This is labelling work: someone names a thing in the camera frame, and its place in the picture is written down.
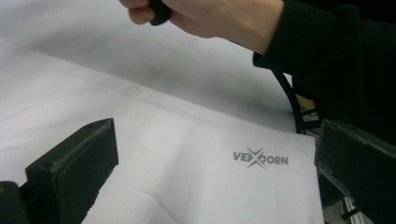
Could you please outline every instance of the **white surface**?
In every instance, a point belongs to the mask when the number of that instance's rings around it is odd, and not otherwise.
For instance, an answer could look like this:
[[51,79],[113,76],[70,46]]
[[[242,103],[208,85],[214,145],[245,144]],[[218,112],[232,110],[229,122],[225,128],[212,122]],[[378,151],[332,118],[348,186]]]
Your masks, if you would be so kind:
[[[84,223],[323,223],[314,141],[0,42],[0,179],[83,125],[114,118],[120,165]],[[263,148],[288,165],[249,168]]]
[[136,26],[118,0],[0,0],[0,37],[236,118],[294,133],[289,102],[252,53],[170,23]]

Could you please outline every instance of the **hand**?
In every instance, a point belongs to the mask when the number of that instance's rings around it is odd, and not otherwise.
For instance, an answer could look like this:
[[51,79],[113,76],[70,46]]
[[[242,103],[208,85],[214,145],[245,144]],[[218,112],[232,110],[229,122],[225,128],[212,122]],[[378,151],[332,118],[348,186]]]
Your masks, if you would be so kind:
[[[131,20],[154,19],[149,0],[120,0]],[[264,54],[283,10],[281,0],[163,0],[172,8],[170,21],[185,32],[204,38],[221,37]]]

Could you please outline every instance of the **printed logo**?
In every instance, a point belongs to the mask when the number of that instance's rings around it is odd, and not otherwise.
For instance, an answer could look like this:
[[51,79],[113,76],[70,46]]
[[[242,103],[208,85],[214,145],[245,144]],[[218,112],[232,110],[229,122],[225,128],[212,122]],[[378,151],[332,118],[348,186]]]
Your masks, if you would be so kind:
[[248,167],[259,165],[262,169],[267,168],[267,164],[273,165],[289,165],[289,157],[266,156],[265,151],[261,148],[253,151],[247,147],[247,152],[234,152],[233,159],[235,161],[245,161]]

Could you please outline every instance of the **finger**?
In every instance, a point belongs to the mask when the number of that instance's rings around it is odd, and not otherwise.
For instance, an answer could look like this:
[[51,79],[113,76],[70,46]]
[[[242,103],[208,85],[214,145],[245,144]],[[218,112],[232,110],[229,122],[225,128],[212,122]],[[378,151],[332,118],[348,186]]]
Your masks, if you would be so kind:
[[149,0],[120,0],[120,3],[126,8],[139,8],[149,5]]
[[154,20],[154,11],[151,7],[140,7],[137,9],[129,9],[129,17],[135,24],[143,24]]

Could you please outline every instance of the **black sleeve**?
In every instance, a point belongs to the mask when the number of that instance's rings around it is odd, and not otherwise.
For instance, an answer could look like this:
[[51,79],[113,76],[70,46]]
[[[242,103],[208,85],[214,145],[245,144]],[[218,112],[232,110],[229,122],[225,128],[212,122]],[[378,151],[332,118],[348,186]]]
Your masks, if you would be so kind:
[[385,140],[396,137],[396,25],[364,21],[359,9],[321,10],[287,0],[255,66],[284,72],[327,105]]

